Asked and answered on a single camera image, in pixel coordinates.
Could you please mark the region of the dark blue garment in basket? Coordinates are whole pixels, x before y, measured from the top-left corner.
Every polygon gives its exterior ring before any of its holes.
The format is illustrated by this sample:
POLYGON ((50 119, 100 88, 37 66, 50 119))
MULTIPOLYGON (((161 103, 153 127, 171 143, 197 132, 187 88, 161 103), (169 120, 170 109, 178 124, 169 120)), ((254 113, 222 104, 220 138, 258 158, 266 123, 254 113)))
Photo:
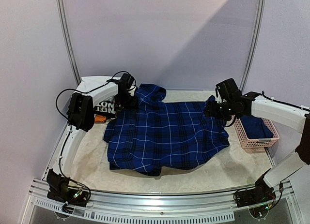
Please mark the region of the dark blue garment in basket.
POLYGON ((273 138, 273 133, 261 118, 242 116, 240 121, 249 139, 273 138))

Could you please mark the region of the orange white printed shirt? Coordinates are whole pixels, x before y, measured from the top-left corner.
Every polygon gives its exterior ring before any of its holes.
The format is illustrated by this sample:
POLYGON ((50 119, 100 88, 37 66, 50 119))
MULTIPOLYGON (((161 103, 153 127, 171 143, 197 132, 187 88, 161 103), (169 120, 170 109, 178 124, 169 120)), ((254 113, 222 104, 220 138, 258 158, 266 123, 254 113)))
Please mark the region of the orange white printed shirt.
POLYGON ((107 123, 108 122, 108 118, 106 116, 102 116, 102 115, 96 115, 94 122, 95 123, 107 123))

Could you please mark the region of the left aluminium frame post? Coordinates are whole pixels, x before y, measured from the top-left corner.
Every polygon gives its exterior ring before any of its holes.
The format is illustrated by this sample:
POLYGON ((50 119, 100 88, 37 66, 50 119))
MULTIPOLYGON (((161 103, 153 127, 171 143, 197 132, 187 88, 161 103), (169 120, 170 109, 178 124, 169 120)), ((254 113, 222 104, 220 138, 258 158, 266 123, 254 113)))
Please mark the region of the left aluminium frame post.
POLYGON ((72 41, 71 41, 69 27, 67 24, 67 18, 66 18, 66 13, 65 13, 64 0, 56 0, 56 3, 58 7, 62 35, 63 35, 70 67, 73 73, 74 80, 76 84, 78 85, 81 82, 81 77, 78 71, 77 61, 75 59, 75 54, 74 54, 73 47, 72 47, 72 41))

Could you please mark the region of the aluminium front rail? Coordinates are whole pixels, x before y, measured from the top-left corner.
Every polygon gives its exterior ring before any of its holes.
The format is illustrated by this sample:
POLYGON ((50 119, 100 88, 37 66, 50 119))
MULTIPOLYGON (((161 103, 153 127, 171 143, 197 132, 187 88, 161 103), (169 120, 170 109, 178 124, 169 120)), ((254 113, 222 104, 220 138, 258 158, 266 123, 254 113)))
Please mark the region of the aluminium front rail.
POLYGON ((289 181, 277 193, 276 206, 252 216, 253 207, 238 207, 234 190, 198 194, 119 194, 93 191, 85 207, 62 211, 63 204, 47 197, 48 184, 34 179, 23 224, 301 224, 298 202, 289 181))

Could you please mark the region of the pink plastic laundry basket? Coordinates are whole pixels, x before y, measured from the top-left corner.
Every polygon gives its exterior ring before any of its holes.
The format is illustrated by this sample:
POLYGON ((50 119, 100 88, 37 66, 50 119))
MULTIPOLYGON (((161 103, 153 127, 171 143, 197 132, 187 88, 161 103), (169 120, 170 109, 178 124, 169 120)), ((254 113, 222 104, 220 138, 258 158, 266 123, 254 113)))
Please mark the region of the pink plastic laundry basket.
POLYGON ((271 120, 263 119, 263 122, 268 129, 273 133, 273 138, 261 138, 261 139, 249 139, 245 133, 244 127, 237 119, 234 123, 234 127, 240 141, 242 149, 247 153, 259 153, 265 151, 265 148, 272 147, 276 142, 279 141, 279 134, 271 120))

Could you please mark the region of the right aluminium frame post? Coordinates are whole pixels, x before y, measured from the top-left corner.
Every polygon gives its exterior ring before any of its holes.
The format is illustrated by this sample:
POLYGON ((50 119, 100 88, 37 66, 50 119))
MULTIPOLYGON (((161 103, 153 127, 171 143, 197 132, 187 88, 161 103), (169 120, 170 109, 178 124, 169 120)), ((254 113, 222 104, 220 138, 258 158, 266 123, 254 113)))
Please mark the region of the right aluminium frame post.
POLYGON ((260 34, 260 29, 262 25, 262 19, 264 15, 264 5, 265 5, 265 0, 258 0, 253 33, 252 33, 251 42, 250 42, 249 54, 248 54, 246 67, 243 72, 243 76, 242 76, 240 87, 239 87, 242 92, 244 92, 246 88, 246 83, 247 83, 250 69, 251 69, 251 66, 254 60, 254 55, 255 55, 255 51, 256 51, 256 47, 257 47, 257 43, 259 39, 259 34, 260 34))

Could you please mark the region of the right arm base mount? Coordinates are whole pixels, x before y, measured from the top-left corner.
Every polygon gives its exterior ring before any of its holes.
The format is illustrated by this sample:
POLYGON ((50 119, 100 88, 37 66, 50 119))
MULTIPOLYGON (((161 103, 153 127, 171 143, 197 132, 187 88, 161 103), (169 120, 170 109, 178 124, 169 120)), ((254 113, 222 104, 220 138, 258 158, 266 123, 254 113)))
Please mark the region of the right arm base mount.
POLYGON ((250 214, 258 218, 260 215, 267 214, 281 200, 284 191, 283 183, 279 183, 279 198, 276 198, 276 193, 273 187, 269 187, 262 177, 254 184, 253 189, 239 189, 233 194, 233 199, 237 207, 245 207, 256 205, 249 208, 250 214))

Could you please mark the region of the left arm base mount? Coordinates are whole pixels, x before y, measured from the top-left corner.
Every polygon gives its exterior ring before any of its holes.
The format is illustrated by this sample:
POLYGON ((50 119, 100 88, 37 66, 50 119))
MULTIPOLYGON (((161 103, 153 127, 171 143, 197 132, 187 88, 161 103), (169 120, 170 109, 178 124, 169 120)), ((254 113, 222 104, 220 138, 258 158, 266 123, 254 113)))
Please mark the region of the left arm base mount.
POLYGON ((62 212, 73 214, 74 208, 86 207, 91 198, 91 190, 71 178, 55 173, 52 169, 48 171, 46 181, 49 185, 47 198, 62 202, 62 212))

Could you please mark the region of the aluminium frame post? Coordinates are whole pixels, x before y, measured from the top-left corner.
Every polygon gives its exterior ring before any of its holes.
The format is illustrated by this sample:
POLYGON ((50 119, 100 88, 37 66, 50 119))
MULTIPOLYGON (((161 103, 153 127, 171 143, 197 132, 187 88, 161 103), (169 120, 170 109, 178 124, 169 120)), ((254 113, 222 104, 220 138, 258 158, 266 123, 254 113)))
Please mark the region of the aluminium frame post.
POLYGON ((77 61, 75 59, 75 54, 74 54, 73 47, 72 47, 72 41, 71 41, 69 27, 67 24, 67 18, 66 18, 66 13, 65 13, 64 0, 56 0, 56 3, 58 7, 62 35, 63 35, 70 67, 73 73, 74 80, 76 84, 78 85, 81 82, 81 77, 78 71, 77 61))
POLYGON ((260 29, 262 25, 262 19, 264 15, 264 5, 265 5, 265 0, 258 0, 253 33, 252 33, 251 42, 250 42, 249 54, 248 54, 246 67, 243 72, 243 76, 242 76, 240 87, 239 87, 242 92, 244 92, 246 88, 246 83, 247 83, 250 69, 251 69, 251 66, 254 60, 254 55, 255 55, 255 51, 256 51, 256 47, 257 47, 257 43, 259 39, 259 34, 260 34, 260 29))

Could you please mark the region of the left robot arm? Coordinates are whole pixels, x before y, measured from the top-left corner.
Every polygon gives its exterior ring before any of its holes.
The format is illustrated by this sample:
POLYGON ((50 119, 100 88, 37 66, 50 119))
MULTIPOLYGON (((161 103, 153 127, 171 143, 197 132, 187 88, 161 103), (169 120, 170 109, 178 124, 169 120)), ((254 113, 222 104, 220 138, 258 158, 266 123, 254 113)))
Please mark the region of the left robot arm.
POLYGON ((72 191, 60 182, 69 178, 79 145, 95 124, 95 115, 115 118, 121 108, 137 107, 136 88, 135 78, 120 71, 113 76, 83 77, 78 87, 71 89, 68 111, 62 114, 67 120, 64 141, 46 175, 46 181, 54 187, 54 195, 62 202, 72 198, 72 191))

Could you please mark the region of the blue plaid flannel shirt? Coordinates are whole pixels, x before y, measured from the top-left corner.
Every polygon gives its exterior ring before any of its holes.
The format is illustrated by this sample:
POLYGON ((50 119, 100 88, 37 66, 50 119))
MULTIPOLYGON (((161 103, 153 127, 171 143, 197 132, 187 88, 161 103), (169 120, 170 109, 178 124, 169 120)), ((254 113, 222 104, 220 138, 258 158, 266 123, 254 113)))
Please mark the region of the blue plaid flannel shirt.
POLYGON ((163 167, 192 170, 229 146, 223 123, 204 114, 205 101, 166 103, 167 91, 141 84, 137 109, 123 109, 106 127, 110 170, 151 177, 163 167))

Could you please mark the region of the black shirt with white letters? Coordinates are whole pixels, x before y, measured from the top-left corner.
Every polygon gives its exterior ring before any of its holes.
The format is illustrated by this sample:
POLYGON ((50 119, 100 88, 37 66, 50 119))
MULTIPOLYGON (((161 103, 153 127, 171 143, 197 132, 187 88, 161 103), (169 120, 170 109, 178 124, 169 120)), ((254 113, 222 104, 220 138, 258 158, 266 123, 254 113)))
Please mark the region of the black shirt with white letters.
POLYGON ((116 117, 115 103, 111 101, 102 101, 94 108, 94 113, 104 116, 108 119, 116 117))

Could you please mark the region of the white folded t-shirt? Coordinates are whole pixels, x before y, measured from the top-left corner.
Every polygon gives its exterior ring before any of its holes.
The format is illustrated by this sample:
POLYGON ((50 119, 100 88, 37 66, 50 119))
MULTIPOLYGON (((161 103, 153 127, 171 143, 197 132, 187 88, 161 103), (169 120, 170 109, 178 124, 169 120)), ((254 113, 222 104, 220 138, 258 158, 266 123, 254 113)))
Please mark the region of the white folded t-shirt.
POLYGON ((91 94, 116 92, 117 85, 109 82, 110 79, 111 76, 85 76, 81 78, 77 90, 91 94))

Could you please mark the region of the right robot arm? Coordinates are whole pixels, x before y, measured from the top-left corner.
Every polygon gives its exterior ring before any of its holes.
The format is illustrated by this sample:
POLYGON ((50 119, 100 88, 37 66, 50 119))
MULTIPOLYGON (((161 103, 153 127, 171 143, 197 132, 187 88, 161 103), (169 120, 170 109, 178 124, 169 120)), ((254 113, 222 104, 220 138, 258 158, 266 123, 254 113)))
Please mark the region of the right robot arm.
POLYGON ((232 78, 218 83, 215 91, 217 98, 207 103, 204 113, 234 125, 244 149, 273 146, 279 140, 275 122, 302 134, 296 149, 261 175, 253 189, 234 194, 238 207, 274 199, 274 186, 310 163, 310 109, 269 98, 264 92, 243 95, 232 78))

